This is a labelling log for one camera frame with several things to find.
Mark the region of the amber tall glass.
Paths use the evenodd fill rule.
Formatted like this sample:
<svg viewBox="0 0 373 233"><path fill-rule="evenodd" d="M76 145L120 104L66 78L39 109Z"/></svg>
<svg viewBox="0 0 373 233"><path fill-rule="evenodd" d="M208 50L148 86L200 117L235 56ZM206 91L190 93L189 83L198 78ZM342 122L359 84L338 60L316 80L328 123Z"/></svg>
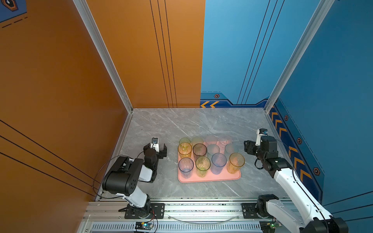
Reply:
<svg viewBox="0 0 373 233"><path fill-rule="evenodd" d="M229 163L227 171L231 174L235 174L240 171L241 167L245 164L245 158L242 154L235 152L229 156Z"/></svg>

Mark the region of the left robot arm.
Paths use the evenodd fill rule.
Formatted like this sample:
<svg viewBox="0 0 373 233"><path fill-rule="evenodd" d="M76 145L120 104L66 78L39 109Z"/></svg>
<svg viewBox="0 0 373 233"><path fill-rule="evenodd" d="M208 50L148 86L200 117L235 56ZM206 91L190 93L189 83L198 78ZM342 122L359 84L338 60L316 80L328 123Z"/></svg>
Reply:
<svg viewBox="0 0 373 233"><path fill-rule="evenodd" d="M149 143L144 146L143 153L143 159L119 156L102 182L104 191L129 202L122 211L140 218L146 218L152 209L149 195L138 187L138 182L155 181L159 160L167 156L167 146L160 150L157 143Z"/></svg>

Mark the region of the green tall glass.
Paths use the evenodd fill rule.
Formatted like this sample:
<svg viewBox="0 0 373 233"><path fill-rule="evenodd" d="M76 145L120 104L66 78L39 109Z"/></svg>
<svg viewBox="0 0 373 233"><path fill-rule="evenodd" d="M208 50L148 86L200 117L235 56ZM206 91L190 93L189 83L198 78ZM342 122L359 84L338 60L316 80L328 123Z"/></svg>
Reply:
<svg viewBox="0 0 373 233"><path fill-rule="evenodd" d="M197 175L203 178L207 175L211 167L211 161L208 157L201 156L195 161L195 166Z"/></svg>

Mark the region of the peach short glass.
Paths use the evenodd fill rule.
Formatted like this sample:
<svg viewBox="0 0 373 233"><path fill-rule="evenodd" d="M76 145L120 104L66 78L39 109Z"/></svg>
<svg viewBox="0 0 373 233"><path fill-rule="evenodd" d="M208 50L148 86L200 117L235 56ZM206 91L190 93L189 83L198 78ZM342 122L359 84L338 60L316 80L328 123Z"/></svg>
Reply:
<svg viewBox="0 0 373 233"><path fill-rule="evenodd" d="M191 141L192 146L196 144L204 144L204 139L202 137L194 137Z"/></svg>

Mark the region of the teal glass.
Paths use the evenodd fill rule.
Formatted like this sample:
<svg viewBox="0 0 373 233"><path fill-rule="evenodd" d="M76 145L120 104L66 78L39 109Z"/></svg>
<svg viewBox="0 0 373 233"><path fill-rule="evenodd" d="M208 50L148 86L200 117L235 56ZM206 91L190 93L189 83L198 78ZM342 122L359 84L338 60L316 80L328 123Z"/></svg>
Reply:
<svg viewBox="0 0 373 233"><path fill-rule="evenodd" d="M207 147L207 153L211 156L220 153L220 147L217 144L210 144Z"/></svg>
<svg viewBox="0 0 373 233"><path fill-rule="evenodd" d="M224 148L224 154L226 156L230 156L231 154L237 153L237 152L239 152L239 148L236 144L233 144L233 143L227 144Z"/></svg>

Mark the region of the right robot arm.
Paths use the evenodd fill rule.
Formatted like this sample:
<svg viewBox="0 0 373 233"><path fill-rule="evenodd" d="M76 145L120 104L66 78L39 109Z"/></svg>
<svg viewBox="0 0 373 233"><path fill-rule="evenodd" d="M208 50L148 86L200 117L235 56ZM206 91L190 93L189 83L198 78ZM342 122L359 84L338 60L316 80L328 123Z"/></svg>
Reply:
<svg viewBox="0 0 373 233"><path fill-rule="evenodd" d="M327 211L307 190L295 173L295 166L278 155L277 140L258 135L256 141L244 143L247 154L262 163L262 168L285 190L299 215L288 209L273 194L260 195L256 203L259 217L273 217L292 233L347 233L349 227L340 217Z"/></svg>

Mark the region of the blue textured tall glass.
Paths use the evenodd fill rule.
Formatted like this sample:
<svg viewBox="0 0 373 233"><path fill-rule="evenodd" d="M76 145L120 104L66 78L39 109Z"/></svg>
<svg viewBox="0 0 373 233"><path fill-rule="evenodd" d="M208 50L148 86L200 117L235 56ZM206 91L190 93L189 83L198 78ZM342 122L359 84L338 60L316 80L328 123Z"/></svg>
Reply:
<svg viewBox="0 0 373 233"><path fill-rule="evenodd" d="M216 153L211 158L211 171L213 174L218 175L222 172L227 163L227 158L222 153Z"/></svg>

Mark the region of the yellow tall glass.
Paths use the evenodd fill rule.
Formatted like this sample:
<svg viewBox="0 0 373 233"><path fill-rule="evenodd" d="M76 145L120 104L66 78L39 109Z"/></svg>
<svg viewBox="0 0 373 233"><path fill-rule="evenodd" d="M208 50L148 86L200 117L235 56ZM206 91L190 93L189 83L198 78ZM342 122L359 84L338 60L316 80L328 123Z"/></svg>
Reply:
<svg viewBox="0 0 373 233"><path fill-rule="evenodd" d="M180 143L178 146L178 156L180 159L191 158L192 145L187 142Z"/></svg>

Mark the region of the green short glass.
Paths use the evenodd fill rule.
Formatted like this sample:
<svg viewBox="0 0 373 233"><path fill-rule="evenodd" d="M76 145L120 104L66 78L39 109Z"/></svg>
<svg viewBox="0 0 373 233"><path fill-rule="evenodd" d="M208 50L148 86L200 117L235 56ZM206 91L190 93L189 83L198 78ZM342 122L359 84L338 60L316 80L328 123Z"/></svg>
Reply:
<svg viewBox="0 0 373 233"><path fill-rule="evenodd" d="M181 138L179 140L179 144L182 144L182 143L188 143L188 144L190 144L191 140L188 137L184 137L184 138Z"/></svg>

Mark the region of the clear short glass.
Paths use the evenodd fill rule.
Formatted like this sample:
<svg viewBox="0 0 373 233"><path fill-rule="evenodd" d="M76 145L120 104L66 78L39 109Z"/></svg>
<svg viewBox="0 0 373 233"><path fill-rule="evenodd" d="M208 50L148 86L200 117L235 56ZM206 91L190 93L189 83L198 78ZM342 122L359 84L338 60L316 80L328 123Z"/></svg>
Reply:
<svg viewBox="0 0 373 233"><path fill-rule="evenodd" d="M217 144L218 138L214 135L208 135L205 138L205 142L207 143L207 145Z"/></svg>

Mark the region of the blue smooth tall glass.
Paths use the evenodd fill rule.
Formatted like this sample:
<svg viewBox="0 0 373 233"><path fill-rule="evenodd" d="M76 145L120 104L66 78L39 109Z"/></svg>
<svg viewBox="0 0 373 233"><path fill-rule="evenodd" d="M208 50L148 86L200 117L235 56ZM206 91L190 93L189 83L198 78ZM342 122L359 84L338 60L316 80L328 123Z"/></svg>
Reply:
<svg viewBox="0 0 373 233"><path fill-rule="evenodd" d="M188 179L192 175L192 171L194 169L194 161L189 157L182 158L178 163L178 168L181 172L181 176L185 179Z"/></svg>

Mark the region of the grey smoky tall glass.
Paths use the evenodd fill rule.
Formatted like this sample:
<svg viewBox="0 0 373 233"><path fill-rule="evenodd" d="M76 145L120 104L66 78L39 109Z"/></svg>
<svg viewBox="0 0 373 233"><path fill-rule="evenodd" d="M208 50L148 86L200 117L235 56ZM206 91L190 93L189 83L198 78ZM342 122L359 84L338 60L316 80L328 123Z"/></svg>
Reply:
<svg viewBox="0 0 373 233"><path fill-rule="evenodd" d="M207 154L207 147L203 143L197 143L193 146L193 155L194 159L197 160L202 156L206 156Z"/></svg>

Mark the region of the clear round glass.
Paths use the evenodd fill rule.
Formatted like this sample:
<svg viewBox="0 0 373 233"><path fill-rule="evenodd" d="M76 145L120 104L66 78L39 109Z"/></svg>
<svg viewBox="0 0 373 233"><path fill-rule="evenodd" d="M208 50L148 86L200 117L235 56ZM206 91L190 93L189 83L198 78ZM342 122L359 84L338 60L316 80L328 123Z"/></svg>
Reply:
<svg viewBox="0 0 373 233"><path fill-rule="evenodd" d="M232 143L232 138L231 138L231 136L223 135L223 136L218 137L218 142L225 146L227 144Z"/></svg>

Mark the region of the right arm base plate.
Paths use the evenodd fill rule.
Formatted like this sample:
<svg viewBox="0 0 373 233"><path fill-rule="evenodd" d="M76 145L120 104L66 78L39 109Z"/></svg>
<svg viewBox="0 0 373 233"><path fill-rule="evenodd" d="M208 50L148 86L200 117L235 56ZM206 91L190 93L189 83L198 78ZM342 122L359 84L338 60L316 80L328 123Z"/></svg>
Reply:
<svg viewBox="0 0 373 233"><path fill-rule="evenodd" d="M256 219L261 218L258 215L258 209L256 203L242 203L242 214L244 219Z"/></svg>

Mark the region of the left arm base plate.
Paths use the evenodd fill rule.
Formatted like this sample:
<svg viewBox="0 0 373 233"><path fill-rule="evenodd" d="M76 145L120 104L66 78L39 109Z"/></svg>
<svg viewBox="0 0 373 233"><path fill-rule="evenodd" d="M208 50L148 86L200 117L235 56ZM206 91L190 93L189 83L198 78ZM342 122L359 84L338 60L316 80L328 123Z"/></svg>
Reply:
<svg viewBox="0 0 373 233"><path fill-rule="evenodd" d="M150 203L143 208L133 207L130 204L126 207L125 219L152 218L153 214L157 219L163 219L165 213L164 203Z"/></svg>

